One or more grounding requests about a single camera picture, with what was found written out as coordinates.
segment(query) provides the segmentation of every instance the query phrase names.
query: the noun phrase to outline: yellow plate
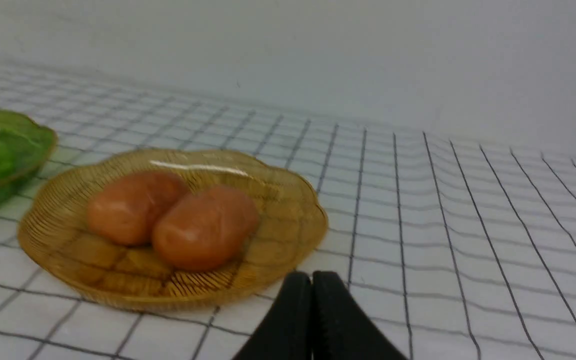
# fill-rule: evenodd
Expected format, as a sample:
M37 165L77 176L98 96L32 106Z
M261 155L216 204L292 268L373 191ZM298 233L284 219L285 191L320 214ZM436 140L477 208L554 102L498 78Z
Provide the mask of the yellow plate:
M122 176L149 169L181 175L193 192L215 184L253 198L261 223L241 255L210 272L175 271L150 246L126 248L87 230L91 196ZM39 266L92 301L130 310L174 310L225 303L264 289L322 241L328 217L298 174L227 150L144 149L66 171L37 194L18 229Z

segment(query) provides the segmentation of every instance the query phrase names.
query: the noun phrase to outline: green glass plate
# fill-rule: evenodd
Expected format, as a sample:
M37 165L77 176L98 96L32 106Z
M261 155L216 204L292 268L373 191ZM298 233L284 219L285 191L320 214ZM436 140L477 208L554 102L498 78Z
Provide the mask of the green glass plate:
M45 164L57 134L18 112L0 110L0 203L16 194Z

